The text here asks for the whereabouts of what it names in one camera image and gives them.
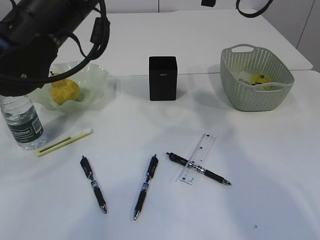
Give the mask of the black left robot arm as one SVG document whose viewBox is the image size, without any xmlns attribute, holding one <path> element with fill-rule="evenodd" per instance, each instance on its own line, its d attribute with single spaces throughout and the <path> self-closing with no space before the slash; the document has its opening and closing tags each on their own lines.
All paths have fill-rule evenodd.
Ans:
<svg viewBox="0 0 320 240">
<path fill-rule="evenodd" d="M 101 19 L 95 31 L 107 27 L 103 0 L 21 0 L 0 22 L 0 94 L 17 97 L 45 84 L 67 78 L 97 57 L 102 44 L 95 42 L 73 69 L 50 76 L 49 70 L 62 44 L 89 13 L 99 6 Z"/>
</svg>

